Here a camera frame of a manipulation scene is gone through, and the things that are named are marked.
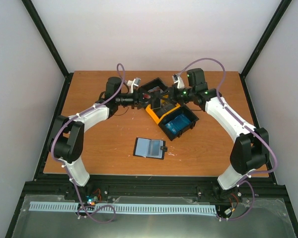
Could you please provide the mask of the black bin with blue cards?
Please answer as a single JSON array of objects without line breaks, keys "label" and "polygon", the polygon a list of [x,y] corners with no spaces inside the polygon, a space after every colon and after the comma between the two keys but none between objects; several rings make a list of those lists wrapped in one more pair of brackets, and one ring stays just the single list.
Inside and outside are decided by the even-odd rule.
[{"label": "black bin with blue cards", "polygon": [[165,114],[158,123],[159,128],[170,141],[179,138],[189,129],[193,129],[199,118],[187,106],[180,106],[174,111]]}]

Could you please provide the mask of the black leather card holder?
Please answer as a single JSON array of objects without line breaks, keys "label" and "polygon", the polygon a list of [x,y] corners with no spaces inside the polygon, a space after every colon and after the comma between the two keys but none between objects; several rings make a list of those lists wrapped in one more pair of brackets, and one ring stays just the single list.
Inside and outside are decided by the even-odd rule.
[{"label": "black leather card holder", "polygon": [[168,148],[164,140],[137,137],[133,156],[163,160],[167,151]]}]

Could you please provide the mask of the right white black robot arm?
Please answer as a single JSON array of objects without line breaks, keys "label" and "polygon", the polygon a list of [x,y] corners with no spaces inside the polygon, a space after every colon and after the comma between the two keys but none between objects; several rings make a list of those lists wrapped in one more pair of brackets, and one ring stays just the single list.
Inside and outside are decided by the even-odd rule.
[{"label": "right white black robot arm", "polygon": [[172,77],[173,85],[163,94],[173,104],[193,102],[202,111],[213,117],[228,133],[233,141],[230,154],[230,165],[218,177],[218,184],[223,190],[239,186],[246,178],[251,177],[260,167],[269,162],[273,155],[269,146],[268,131],[256,128],[243,119],[226,102],[219,88],[208,88],[202,69],[187,71],[189,87],[184,86],[180,74]]}]

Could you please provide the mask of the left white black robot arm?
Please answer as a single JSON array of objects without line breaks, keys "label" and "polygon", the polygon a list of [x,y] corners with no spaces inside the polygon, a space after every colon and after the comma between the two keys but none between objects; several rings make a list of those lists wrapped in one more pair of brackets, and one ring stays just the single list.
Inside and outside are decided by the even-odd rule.
[{"label": "left white black robot arm", "polygon": [[129,93],[122,93],[125,81],[119,77],[110,77],[105,91],[91,107],[75,115],[60,115],[55,119],[48,140],[49,152],[55,161],[62,163],[70,182],[77,185],[75,192],[81,199],[86,200],[93,195],[93,186],[87,183],[90,174],[81,158],[85,132],[112,117],[119,106],[141,109],[159,99],[159,93],[135,90],[137,80],[132,81]]}]

